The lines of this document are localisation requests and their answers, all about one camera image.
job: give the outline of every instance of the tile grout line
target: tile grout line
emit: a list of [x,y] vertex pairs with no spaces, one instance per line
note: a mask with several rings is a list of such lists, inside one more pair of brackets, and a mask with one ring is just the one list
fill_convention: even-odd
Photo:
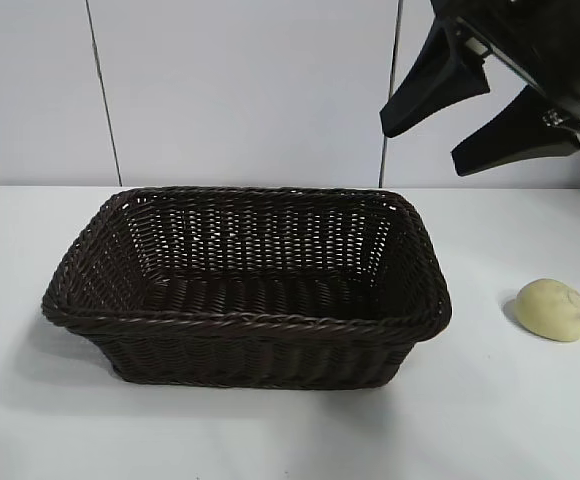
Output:
[[[394,27],[394,45],[392,47],[392,65],[390,66],[390,82],[388,84],[388,100],[392,97],[397,73],[397,58],[399,56],[399,37],[401,35],[401,18],[403,16],[403,0],[397,4],[397,18]],[[381,168],[379,170],[379,188],[383,188],[386,173],[386,156],[388,154],[388,137],[383,136],[381,148]]]
[[110,119],[110,108],[108,107],[108,97],[106,95],[106,87],[103,83],[103,73],[101,72],[101,61],[99,60],[99,50],[97,49],[97,40],[94,35],[94,24],[92,22],[92,13],[90,12],[90,2],[86,2],[86,12],[88,13],[88,23],[90,25],[90,37],[92,38],[92,52],[94,54],[94,62],[97,67],[97,76],[99,77],[99,85],[101,87],[101,96],[103,97],[103,106],[106,111],[106,120],[108,122],[108,133],[110,134],[110,144],[112,145],[112,155],[114,157],[114,165],[117,170],[117,179],[119,186],[123,187],[121,181],[121,169],[119,168],[119,157],[117,156],[117,145],[114,141],[114,133],[112,131],[112,120]]

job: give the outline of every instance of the white table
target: white table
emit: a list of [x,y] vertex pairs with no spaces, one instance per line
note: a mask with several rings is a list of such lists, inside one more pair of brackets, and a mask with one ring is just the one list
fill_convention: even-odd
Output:
[[580,479],[580,341],[509,320],[525,283],[580,290],[580,191],[406,190],[454,304],[386,387],[137,386],[41,296],[117,189],[0,188],[0,479]]

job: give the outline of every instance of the potato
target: potato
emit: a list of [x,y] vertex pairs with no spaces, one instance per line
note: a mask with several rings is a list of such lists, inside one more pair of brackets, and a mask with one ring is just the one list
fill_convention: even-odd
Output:
[[536,280],[521,289],[514,303],[521,325],[560,342],[580,339],[580,294],[557,280]]

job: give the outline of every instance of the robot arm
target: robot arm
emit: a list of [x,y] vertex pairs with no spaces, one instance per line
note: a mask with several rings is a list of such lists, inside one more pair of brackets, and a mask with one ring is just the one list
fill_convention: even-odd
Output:
[[528,86],[452,151],[457,173],[580,150],[580,0],[431,1],[428,38],[381,111],[385,135],[490,92],[483,62],[495,55]]

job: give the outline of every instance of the wicker basket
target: wicker basket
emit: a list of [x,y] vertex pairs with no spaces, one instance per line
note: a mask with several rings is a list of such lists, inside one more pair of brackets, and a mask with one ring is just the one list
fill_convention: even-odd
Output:
[[196,187],[108,200],[43,311],[127,381],[292,389],[383,385],[451,314],[399,195]]

